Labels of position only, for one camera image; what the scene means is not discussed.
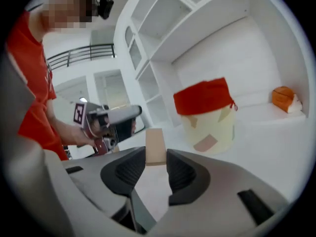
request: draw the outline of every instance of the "red lid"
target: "red lid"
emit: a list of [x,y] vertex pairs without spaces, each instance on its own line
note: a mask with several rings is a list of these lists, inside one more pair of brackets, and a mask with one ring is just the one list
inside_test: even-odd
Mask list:
[[234,104],[225,78],[201,81],[173,95],[177,113],[197,115]]

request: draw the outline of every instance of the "balcony railing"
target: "balcony railing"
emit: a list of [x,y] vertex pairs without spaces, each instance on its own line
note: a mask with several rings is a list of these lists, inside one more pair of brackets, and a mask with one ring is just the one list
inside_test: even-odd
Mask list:
[[49,62],[51,69],[54,70],[61,67],[69,67],[70,64],[78,61],[94,60],[105,56],[112,56],[115,58],[113,44],[88,45],[71,49],[49,57],[47,61]]

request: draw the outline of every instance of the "red t-shirt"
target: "red t-shirt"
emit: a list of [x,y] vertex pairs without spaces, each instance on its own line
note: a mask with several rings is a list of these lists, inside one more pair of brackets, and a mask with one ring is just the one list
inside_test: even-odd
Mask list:
[[28,88],[36,97],[18,133],[37,141],[44,149],[56,152],[61,160],[67,160],[61,139],[46,116],[47,101],[55,99],[56,94],[42,43],[36,41],[29,30],[29,16],[29,12],[21,15],[7,39],[8,51],[26,77]]

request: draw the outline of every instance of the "cylindrical container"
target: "cylindrical container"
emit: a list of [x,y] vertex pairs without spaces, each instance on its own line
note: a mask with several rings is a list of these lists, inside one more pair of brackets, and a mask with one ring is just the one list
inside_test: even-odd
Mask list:
[[225,78],[199,82],[173,98],[187,140],[196,151],[215,154],[232,145],[237,106]]

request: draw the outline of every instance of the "wooden block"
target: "wooden block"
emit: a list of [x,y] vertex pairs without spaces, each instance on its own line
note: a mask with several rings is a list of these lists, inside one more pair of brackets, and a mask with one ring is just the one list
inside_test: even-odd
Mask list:
[[166,146],[161,128],[146,130],[146,165],[156,166],[166,164]]
[[117,153],[119,152],[119,146],[116,146],[114,149],[113,149],[113,153]]

